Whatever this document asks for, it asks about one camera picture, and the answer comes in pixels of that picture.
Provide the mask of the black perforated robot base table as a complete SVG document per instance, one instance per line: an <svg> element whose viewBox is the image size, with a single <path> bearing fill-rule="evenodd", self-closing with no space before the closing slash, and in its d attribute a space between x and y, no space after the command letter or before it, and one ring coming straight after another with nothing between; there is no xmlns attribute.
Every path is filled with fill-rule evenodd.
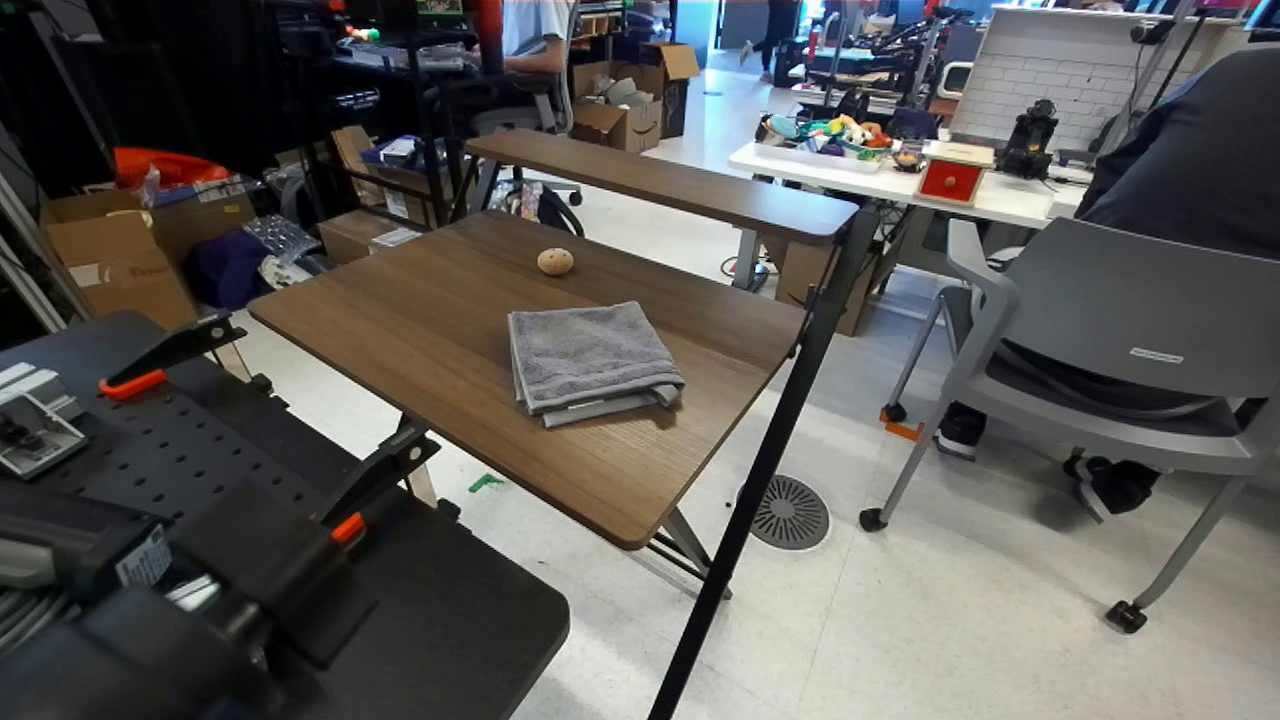
<svg viewBox="0 0 1280 720"><path fill-rule="evenodd" d="M307 664L233 568L270 506L321 515L358 459L212 353L102 400L158 337L121 313L5 353L0 720L509 720L568 602L406 476L353 558L370 618Z"/></svg>

